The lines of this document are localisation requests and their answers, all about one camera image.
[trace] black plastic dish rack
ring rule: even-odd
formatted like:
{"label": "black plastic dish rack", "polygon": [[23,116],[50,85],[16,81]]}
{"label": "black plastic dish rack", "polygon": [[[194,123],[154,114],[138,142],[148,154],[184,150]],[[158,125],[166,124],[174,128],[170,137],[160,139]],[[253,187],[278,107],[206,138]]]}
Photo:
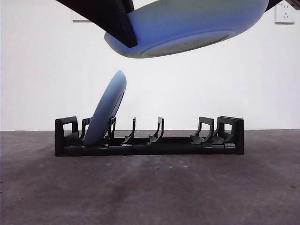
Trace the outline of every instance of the black plastic dish rack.
{"label": "black plastic dish rack", "polygon": [[[220,116],[214,132],[214,120],[199,117],[198,130],[190,137],[163,137],[164,119],[158,118],[157,131],[149,138],[135,137],[135,117],[132,132],[123,138],[114,137],[116,118],[108,121],[106,136],[98,145],[84,146],[85,128],[92,118],[82,120],[79,136],[76,117],[56,119],[55,156],[109,156],[109,155],[173,155],[173,154],[244,154],[244,120]],[[72,133],[64,135],[64,125],[72,123]],[[210,126],[207,137],[200,137],[202,124]],[[225,130],[225,124],[232,126]]]}

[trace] white wall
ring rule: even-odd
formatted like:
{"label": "white wall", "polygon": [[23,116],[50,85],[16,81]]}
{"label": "white wall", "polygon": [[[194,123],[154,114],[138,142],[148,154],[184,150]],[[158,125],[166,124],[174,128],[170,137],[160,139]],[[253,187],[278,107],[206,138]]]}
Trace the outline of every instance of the white wall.
{"label": "white wall", "polygon": [[[142,6],[151,0],[136,0]],[[92,23],[72,23],[55,0],[1,1],[1,130],[54,130],[55,118],[92,115],[118,70],[127,90],[117,129],[196,129],[197,117],[243,117],[246,129],[300,128],[300,12],[274,9],[247,32],[181,54],[128,59]]]}

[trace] concrete floor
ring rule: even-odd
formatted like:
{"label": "concrete floor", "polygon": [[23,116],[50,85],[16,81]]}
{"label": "concrete floor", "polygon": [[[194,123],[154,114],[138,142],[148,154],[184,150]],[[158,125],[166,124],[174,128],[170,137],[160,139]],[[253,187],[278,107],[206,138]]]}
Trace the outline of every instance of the concrete floor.
{"label": "concrete floor", "polygon": [[1,147],[2,225],[300,224],[300,130],[246,131],[245,155],[54,157],[54,132]]}

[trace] blue plate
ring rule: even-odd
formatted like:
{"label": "blue plate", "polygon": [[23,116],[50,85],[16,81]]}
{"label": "blue plate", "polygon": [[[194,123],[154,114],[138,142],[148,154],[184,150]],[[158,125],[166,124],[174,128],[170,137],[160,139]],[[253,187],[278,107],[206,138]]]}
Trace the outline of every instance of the blue plate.
{"label": "blue plate", "polygon": [[100,102],[94,112],[85,135],[83,145],[97,145],[104,138],[108,121],[114,117],[119,109],[126,89],[126,77],[118,71],[108,84]]}
{"label": "blue plate", "polygon": [[117,53],[150,58],[180,53],[232,38],[252,27],[269,0],[159,0],[128,14],[138,45],[128,48],[110,34]]}

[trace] electrical outlet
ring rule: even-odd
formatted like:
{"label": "electrical outlet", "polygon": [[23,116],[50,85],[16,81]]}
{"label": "electrical outlet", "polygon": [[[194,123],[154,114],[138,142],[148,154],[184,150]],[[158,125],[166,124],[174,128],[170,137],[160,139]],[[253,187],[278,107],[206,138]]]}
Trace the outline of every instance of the electrical outlet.
{"label": "electrical outlet", "polygon": [[71,10],[71,17],[73,22],[90,22],[87,18],[74,12],[73,10]]}
{"label": "electrical outlet", "polygon": [[295,9],[285,0],[276,5],[275,23],[276,24],[295,23]]}

